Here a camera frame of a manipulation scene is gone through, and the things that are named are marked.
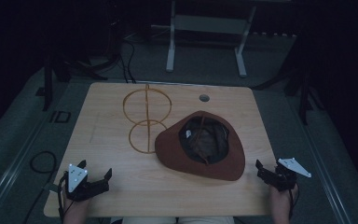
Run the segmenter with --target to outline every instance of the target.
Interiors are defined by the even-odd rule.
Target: wooden table
[[[112,168],[110,190],[92,199],[90,217],[269,214],[269,189],[257,177],[255,161],[261,160],[268,169],[273,169],[276,161],[252,91],[238,87],[149,85],[146,106],[146,86],[112,83],[91,85],[55,183],[58,184],[60,174],[68,169],[69,163],[78,164],[87,160],[86,168],[91,182],[102,179]],[[202,102],[202,94],[210,100]],[[168,117],[161,124],[149,126],[150,132],[147,125],[134,127],[123,110],[126,97],[125,112],[134,122],[146,119],[146,108],[149,119]],[[164,125],[170,127],[198,110],[226,119],[240,137],[246,164],[243,176],[238,181],[176,172],[163,166],[156,154],[152,153],[154,139],[165,129]],[[133,146],[146,153],[131,146],[130,131]],[[50,193],[45,215],[57,217],[57,208],[57,195]]]

